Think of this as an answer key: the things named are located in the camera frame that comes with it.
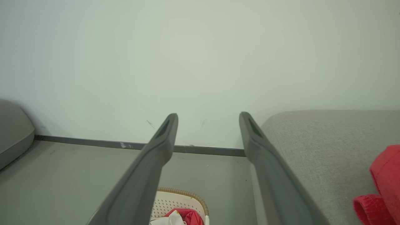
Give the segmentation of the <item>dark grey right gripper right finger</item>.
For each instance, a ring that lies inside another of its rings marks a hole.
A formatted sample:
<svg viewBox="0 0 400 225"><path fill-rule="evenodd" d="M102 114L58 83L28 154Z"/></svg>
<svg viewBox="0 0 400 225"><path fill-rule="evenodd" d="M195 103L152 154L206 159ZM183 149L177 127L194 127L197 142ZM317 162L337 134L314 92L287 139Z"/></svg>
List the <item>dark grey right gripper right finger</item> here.
<svg viewBox="0 0 400 225"><path fill-rule="evenodd" d="M250 162L259 225L328 225L329 222L251 114L239 115L244 153Z"/></svg>

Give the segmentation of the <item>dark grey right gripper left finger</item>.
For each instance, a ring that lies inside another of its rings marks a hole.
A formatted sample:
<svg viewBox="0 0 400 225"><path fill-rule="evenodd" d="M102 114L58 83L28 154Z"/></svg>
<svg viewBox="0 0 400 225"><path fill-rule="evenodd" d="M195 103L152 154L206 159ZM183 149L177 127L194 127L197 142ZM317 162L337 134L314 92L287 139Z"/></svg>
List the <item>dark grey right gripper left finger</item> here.
<svg viewBox="0 0 400 225"><path fill-rule="evenodd" d="M162 168L171 159L178 115L169 114L90 218L90 225L147 225Z"/></svg>

